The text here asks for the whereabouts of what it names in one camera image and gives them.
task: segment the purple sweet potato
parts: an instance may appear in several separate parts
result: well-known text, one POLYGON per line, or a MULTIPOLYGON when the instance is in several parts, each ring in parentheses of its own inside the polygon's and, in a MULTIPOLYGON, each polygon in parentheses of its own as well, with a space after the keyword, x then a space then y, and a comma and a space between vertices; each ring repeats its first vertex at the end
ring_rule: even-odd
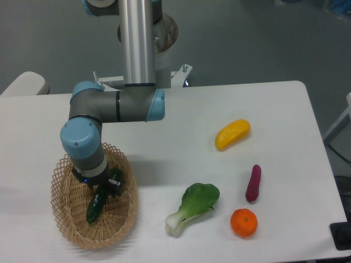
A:
POLYGON ((258 164, 255 164, 252 168, 252 174, 250 181, 248 182, 246 190, 246 199, 249 202, 253 202, 258 197, 259 183, 261 181, 261 167, 258 164))

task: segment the green leafy vegetable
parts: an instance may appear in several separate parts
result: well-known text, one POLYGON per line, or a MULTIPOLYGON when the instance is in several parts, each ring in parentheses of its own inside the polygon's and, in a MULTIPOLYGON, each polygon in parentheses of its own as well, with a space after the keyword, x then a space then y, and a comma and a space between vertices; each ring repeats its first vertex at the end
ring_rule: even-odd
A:
POLYGON ((166 218, 166 230, 178 235, 190 220, 213 210, 219 189, 211 184, 196 183, 188 187, 178 211, 166 218))

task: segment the cable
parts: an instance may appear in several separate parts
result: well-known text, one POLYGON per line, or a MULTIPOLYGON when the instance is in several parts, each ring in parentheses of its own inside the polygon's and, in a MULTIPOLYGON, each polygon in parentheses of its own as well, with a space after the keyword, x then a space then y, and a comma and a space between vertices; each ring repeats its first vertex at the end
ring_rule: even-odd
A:
POLYGON ((328 144, 328 147, 337 155, 339 156, 341 159, 344 160, 344 162, 346 162, 348 165, 351 165, 351 161, 345 157, 343 157, 340 153, 338 153, 330 144, 328 144))

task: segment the blue joint cap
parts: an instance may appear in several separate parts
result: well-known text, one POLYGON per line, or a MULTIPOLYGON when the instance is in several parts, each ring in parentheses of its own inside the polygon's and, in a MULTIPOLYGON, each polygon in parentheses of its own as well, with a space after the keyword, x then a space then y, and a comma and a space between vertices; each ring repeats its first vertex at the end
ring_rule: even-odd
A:
POLYGON ((90 157, 101 143, 98 128, 87 118, 73 118, 66 122, 60 137, 67 154, 75 159, 90 157))
POLYGON ((145 121, 160 121, 165 117, 165 112, 165 91, 162 89, 156 89, 145 121))
POLYGON ((75 85, 75 87, 73 88, 71 100, 79 92, 82 92, 83 90, 86 90, 86 89, 98 89, 98 90, 101 90, 102 92, 104 91, 104 88, 98 83, 91 82, 91 81, 82 81, 82 82, 79 82, 77 85, 75 85))
POLYGON ((95 16, 95 15, 90 11, 90 9, 88 8, 88 5, 87 5, 86 0, 82 0, 82 5, 83 5, 83 8, 84 8, 84 11, 85 11, 88 15, 95 16))

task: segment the silver metal tube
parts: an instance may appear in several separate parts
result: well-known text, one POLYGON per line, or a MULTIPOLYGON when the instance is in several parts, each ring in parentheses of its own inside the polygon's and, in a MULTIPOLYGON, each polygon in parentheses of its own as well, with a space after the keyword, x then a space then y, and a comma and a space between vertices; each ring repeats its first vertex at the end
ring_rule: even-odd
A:
POLYGON ((124 83, 155 83, 151 0, 119 0, 124 83))

